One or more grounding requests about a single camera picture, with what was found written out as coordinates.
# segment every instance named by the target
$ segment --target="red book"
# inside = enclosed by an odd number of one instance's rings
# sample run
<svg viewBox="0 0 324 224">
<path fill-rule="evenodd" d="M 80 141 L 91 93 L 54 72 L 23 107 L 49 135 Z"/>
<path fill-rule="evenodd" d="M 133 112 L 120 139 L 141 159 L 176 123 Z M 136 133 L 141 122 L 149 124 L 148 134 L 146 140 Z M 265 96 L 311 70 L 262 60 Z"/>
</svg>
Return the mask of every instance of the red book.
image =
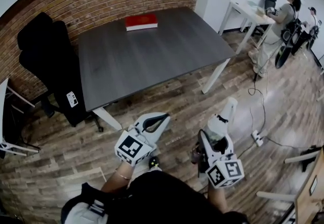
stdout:
<svg viewBox="0 0 324 224">
<path fill-rule="evenodd" d="M 128 16 L 125 18 L 125 24 L 127 31 L 155 28 L 157 27 L 157 18 L 155 14 Z"/>
</svg>

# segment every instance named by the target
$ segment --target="extension cord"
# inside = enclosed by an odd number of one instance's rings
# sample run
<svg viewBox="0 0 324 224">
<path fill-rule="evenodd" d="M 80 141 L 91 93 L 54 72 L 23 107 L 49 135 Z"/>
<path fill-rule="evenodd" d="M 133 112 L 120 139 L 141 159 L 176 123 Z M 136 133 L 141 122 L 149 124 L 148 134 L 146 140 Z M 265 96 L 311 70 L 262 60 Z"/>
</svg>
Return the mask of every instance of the extension cord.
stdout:
<svg viewBox="0 0 324 224">
<path fill-rule="evenodd" d="M 258 133 L 257 130 L 252 132 L 251 136 L 254 139 L 254 141 L 255 141 L 255 143 L 257 144 L 258 147 L 262 146 L 263 140 L 261 139 L 261 136 L 260 136 L 260 134 Z"/>
</svg>

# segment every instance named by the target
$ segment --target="chair backrest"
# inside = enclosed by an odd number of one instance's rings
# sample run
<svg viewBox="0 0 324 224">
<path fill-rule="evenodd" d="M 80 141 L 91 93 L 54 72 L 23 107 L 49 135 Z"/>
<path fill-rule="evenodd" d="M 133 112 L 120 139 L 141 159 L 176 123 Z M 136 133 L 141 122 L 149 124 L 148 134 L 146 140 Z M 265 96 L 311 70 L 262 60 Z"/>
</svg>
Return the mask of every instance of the chair backrest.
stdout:
<svg viewBox="0 0 324 224">
<path fill-rule="evenodd" d="M 39 42 L 46 35 L 52 23 L 52 18 L 44 12 L 38 14 L 18 33 L 17 41 L 19 49 L 27 50 L 32 48 L 35 43 Z"/>
<path fill-rule="evenodd" d="M 20 64 L 37 76 L 51 91 L 79 81 L 78 57 L 71 46 L 67 29 L 62 21 L 52 23 L 40 13 L 19 33 L 22 49 Z"/>
<path fill-rule="evenodd" d="M 264 9 L 267 10 L 268 8 L 275 8 L 277 0 L 265 0 L 264 2 Z"/>
</svg>

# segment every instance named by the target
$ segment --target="white table leg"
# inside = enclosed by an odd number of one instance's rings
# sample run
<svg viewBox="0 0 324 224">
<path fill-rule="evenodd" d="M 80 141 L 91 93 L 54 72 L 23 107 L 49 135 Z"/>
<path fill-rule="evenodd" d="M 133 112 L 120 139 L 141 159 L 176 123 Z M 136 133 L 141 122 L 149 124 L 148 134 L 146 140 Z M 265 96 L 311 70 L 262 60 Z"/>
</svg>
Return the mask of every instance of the white table leg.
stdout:
<svg viewBox="0 0 324 224">
<path fill-rule="evenodd" d="M 17 145 L 8 143 L 8 142 L 3 142 L 2 145 L 6 145 L 6 147 L 4 149 L 16 148 L 16 149 L 21 149 L 21 150 L 25 150 L 25 151 L 35 152 L 35 153 L 39 152 L 38 150 L 35 150 L 35 149 L 20 147 L 20 146 L 17 146 Z"/>
<path fill-rule="evenodd" d="M 265 37 L 267 37 L 267 34 L 269 33 L 271 28 L 272 28 L 272 24 L 269 24 L 269 26 L 261 36 L 260 40 L 258 41 L 256 48 L 260 47 L 261 43 L 264 41 Z"/>
<path fill-rule="evenodd" d="M 223 62 L 222 64 L 218 65 L 217 68 L 214 70 L 213 74 L 210 76 L 210 78 L 208 79 L 207 83 L 204 85 L 204 87 L 201 90 L 204 94 L 206 94 L 208 92 L 208 90 L 212 87 L 212 85 L 215 83 L 215 81 L 217 80 L 217 78 L 219 77 L 219 75 L 222 73 L 222 71 L 226 67 L 226 65 L 229 62 L 229 60 L 230 59 L 227 59 L 225 62 Z"/>
<path fill-rule="evenodd" d="M 3 148 L 0 148 L 0 150 L 11 153 L 11 154 L 15 154 L 15 155 L 27 156 L 27 154 L 25 154 L 25 153 L 20 153 L 20 152 L 16 152 L 16 151 L 12 151 L 12 150 L 7 150 L 7 149 L 3 149 Z"/>
<path fill-rule="evenodd" d="M 266 192 L 257 192 L 257 196 L 261 198 L 270 199 L 270 200 L 287 201 L 287 202 L 294 202 L 296 198 L 296 195 L 274 194 L 274 193 L 266 193 Z"/>
<path fill-rule="evenodd" d="M 319 154 L 319 151 L 315 151 L 315 152 L 312 152 L 312 153 L 309 153 L 309 154 L 306 154 L 306 155 L 302 155 L 302 156 L 299 156 L 299 157 L 286 158 L 284 160 L 284 163 L 287 164 L 287 163 L 303 161 L 303 160 L 306 160 L 306 159 L 311 159 L 311 158 L 316 157 L 318 154 Z"/>
<path fill-rule="evenodd" d="M 107 122 L 110 126 L 114 127 L 116 130 L 122 129 L 121 124 L 118 121 L 116 121 L 116 119 L 112 117 L 103 107 L 93 110 L 93 112 L 105 122 Z"/>
<path fill-rule="evenodd" d="M 27 104 L 29 104 L 32 107 L 35 107 L 35 105 L 33 105 L 30 101 L 24 99 L 20 94 L 18 94 L 16 91 L 14 91 L 13 89 L 11 89 L 8 85 L 7 88 L 10 90 L 10 92 L 12 92 L 13 94 L 15 94 L 16 96 L 18 96 L 21 100 L 23 100 L 24 102 L 26 102 Z"/>
<path fill-rule="evenodd" d="M 319 98 L 317 98 L 316 101 L 318 102 L 318 101 L 322 100 L 323 98 L 324 98 L 324 94 L 322 94 Z"/>
<path fill-rule="evenodd" d="M 24 114 L 24 112 L 23 112 L 22 110 L 18 109 L 16 106 L 11 105 L 11 107 L 14 108 L 16 111 L 18 111 L 18 112 Z"/>
<path fill-rule="evenodd" d="M 245 17 L 245 18 L 243 19 L 242 24 L 241 24 L 241 29 L 239 30 L 240 32 L 243 32 L 243 31 L 244 31 L 247 22 L 248 22 L 248 19 Z"/>
<path fill-rule="evenodd" d="M 223 19 L 223 22 L 222 22 L 222 24 L 221 24 L 221 26 L 220 26 L 220 28 L 219 28 L 219 31 L 218 31 L 218 34 L 219 34 L 220 36 L 222 36 L 222 34 L 223 34 L 223 31 L 224 31 L 224 29 L 225 29 L 225 26 L 226 26 L 226 23 L 227 23 L 228 17 L 229 17 L 229 15 L 231 14 L 231 12 L 232 12 L 232 3 L 230 2 L 229 5 L 228 5 L 228 8 L 227 8 L 227 11 L 226 11 L 225 17 L 224 17 L 224 19 Z"/>
<path fill-rule="evenodd" d="M 239 44 L 239 46 L 238 46 L 238 48 L 237 48 L 237 50 L 235 52 L 236 55 L 239 54 L 241 52 L 241 50 L 244 48 L 245 44 L 249 40 L 249 38 L 252 35 L 252 33 L 253 33 L 253 31 L 254 31 L 254 29 L 255 29 L 256 26 L 257 26 L 256 23 L 253 23 L 252 22 L 252 25 L 251 25 L 250 29 L 246 33 L 244 39 L 241 41 L 241 43 Z"/>
</svg>

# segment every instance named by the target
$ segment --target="sneaker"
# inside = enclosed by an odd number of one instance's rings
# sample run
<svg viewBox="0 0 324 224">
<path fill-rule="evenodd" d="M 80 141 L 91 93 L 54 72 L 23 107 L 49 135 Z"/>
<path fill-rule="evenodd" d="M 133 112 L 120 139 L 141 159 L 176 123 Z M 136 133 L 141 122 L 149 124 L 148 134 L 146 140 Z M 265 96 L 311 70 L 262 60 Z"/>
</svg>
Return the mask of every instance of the sneaker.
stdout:
<svg viewBox="0 0 324 224">
<path fill-rule="evenodd" d="M 158 157 L 151 157 L 150 160 L 148 161 L 148 167 L 151 169 L 152 167 L 158 167 L 160 164 L 160 161 Z"/>
<path fill-rule="evenodd" d="M 252 52 L 248 52 L 248 55 L 249 55 L 250 59 L 252 60 L 252 63 L 257 64 L 257 56 L 256 56 L 256 54 L 254 54 Z"/>
<path fill-rule="evenodd" d="M 265 73 L 262 73 L 256 66 L 253 67 L 254 73 L 258 74 L 261 77 L 265 77 Z"/>
</svg>

